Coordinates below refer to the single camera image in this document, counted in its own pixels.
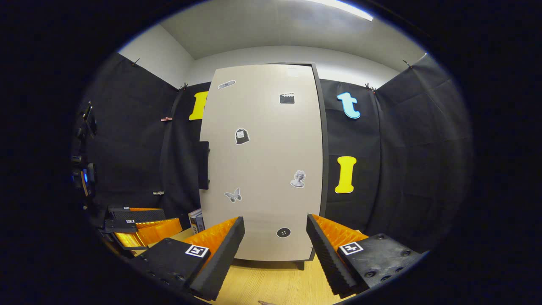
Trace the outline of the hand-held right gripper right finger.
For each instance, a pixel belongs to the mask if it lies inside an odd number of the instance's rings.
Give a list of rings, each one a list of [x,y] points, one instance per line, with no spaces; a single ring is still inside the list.
[[[426,256],[386,234],[367,236],[312,213],[306,232],[333,294],[342,298],[377,289]]]

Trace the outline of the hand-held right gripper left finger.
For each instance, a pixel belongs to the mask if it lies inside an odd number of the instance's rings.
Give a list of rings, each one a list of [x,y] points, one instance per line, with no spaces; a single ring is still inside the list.
[[[165,238],[128,265],[177,297],[215,301],[244,234],[244,219],[237,216],[183,241]]]

